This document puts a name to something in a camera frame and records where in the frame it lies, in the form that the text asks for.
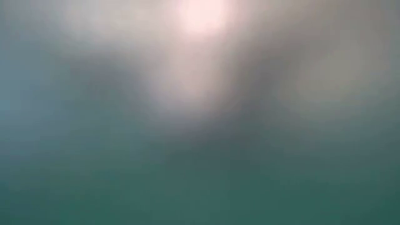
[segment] bright light patch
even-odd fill
[[[226,0],[181,0],[178,6],[182,29],[189,35],[209,36],[226,27]]]

